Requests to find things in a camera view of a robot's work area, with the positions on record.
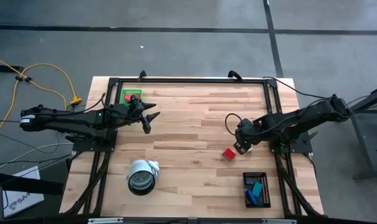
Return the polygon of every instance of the red cube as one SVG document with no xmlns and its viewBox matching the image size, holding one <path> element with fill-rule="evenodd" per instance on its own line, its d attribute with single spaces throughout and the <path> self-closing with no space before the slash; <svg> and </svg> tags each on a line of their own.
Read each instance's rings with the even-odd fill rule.
<svg viewBox="0 0 377 224">
<path fill-rule="evenodd" d="M 230 148 L 227 148 L 224 152 L 223 152 L 223 156 L 228 159 L 229 161 L 232 161 L 235 157 L 236 157 L 236 154 L 233 152 L 233 150 L 231 150 Z"/>
<path fill-rule="evenodd" d="M 125 95 L 125 101 L 130 102 L 131 101 L 131 95 Z"/>
</svg>

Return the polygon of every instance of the blue block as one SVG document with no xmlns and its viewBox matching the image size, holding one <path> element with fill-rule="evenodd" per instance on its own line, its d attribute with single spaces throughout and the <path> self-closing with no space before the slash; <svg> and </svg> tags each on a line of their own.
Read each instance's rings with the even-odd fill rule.
<svg viewBox="0 0 377 224">
<path fill-rule="evenodd" d="M 255 197 L 259 197 L 261 192 L 262 192 L 262 184 L 259 183 L 259 182 L 255 182 L 255 184 L 253 185 L 253 188 L 252 188 L 252 194 Z"/>
<path fill-rule="evenodd" d="M 250 197 L 252 203 L 253 203 L 254 205 L 257 205 L 257 204 L 258 204 L 258 201 L 253 197 L 252 192 L 251 192 L 250 190 L 248 190 L 246 193 L 247 193 L 247 195 Z"/>
</svg>

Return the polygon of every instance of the gray floor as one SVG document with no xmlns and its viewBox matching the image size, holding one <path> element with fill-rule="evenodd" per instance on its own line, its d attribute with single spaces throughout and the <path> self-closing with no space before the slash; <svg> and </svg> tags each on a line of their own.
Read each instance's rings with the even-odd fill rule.
<svg viewBox="0 0 377 224">
<path fill-rule="evenodd" d="M 269 0 L 277 29 L 377 29 L 377 0 Z M 70 26 L 267 28 L 263 2 L 230 0 L 0 1 L 0 23 Z M 277 35 L 284 77 L 306 93 L 336 93 L 350 101 L 377 88 L 377 36 Z M 0 58 L 13 65 L 52 63 L 71 77 L 86 101 L 94 75 L 276 76 L 268 34 L 199 34 L 140 32 L 1 31 Z M 65 77 L 35 68 L 34 80 L 71 98 Z M 0 119 L 7 112 L 14 75 L 0 73 Z M 312 99 L 298 96 L 301 106 Z M 62 100 L 21 83 L 10 120 L 38 104 L 63 108 Z M 356 184 L 353 174 L 366 170 L 351 122 L 326 123 L 312 140 L 325 214 L 377 222 L 377 180 Z M 7 123 L 1 133 L 33 146 L 57 142 L 56 133 L 25 133 Z M 60 141 L 65 142 L 60 134 Z M 30 147 L 0 136 L 0 162 Z M 68 154 L 71 147 L 26 160 Z M 11 164 L 13 174 L 32 164 Z"/>
</svg>

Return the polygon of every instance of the wooden table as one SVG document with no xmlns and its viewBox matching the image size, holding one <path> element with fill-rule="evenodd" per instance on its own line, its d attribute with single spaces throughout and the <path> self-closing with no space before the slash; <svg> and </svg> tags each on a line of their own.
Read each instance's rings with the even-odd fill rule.
<svg viewBox="0 0 377 224">
<path fill-rule="evenodd" d="M 93 77 L 86 107 L 97 102 L 106 91 L 108 78 Z M 294 86 L 290 78 L 282 78 L 281 81 Z M 108 169 L 102 216 L 284 216 L 276 163 L 266 142 L 254 146 L 252 154 L 238 154 L 233 162 L 221 156 L 222 151 L 233 147 L 235 142 L 234 136 L 224 127 L 224 118 L 228 113 L 249 119 L 266 114 L 262 85 L 124 83 L 123 88 L 142 89 L 144 102 L 157 103 L 146 113 L 161 111 L 161 114 L 151 123 L 150 134 L 144 134 L 141 124 L 118 129 L 116 149 Z M 278 88 L 283 113 L 296 110 L 296 93 L 280 83 Z M 231 117 L 228 126 L 235 130 L 237 123 L 238 120 Z M 92 152 L 84 152 L 73 161 L 61 212 L 69 209 L 87 186 L 92 159 Z M 137 159 L 154 160 L 160 164 L 161 174 L 156 187 L 145 196 L 133 195 L 124 179 L 131 163 Z M 312 206 L 322 213 L 312 164 L 301 154 L 293 154 L 292 161 L 298 188 Z M 271 208 L 245 208 L 243 172 L 267 173 Z M 291 191 L 288 190 L 287 194 L 293 211 Z M 96 196 L 95 189 L 92 208 Z"/>
</svg>

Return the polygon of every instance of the pegboard tray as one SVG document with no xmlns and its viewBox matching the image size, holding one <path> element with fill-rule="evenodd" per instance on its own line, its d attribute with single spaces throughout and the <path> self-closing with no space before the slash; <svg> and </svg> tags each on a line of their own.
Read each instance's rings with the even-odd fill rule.
<svg viewBox="0 0 377 224">
<path fill-rule="evenodd" d="M 245 207 L 247 208 L 270 208 L 270 195 L 269 195 L 269 185 L 268 185 L 268 178 L 266 177 L 265 172 L 244 172 L 243 173 L 243 180 L 244 180 L 244 199 L 245 199 Z M 253 205 L 246 197 L 245 192 L 247 190 L 252 190 L 252 187 L 255 182 L 259 182 L 262 184 L 262 191 L 260 196 L 257 198 L 258 204 Z"/>
</svg>

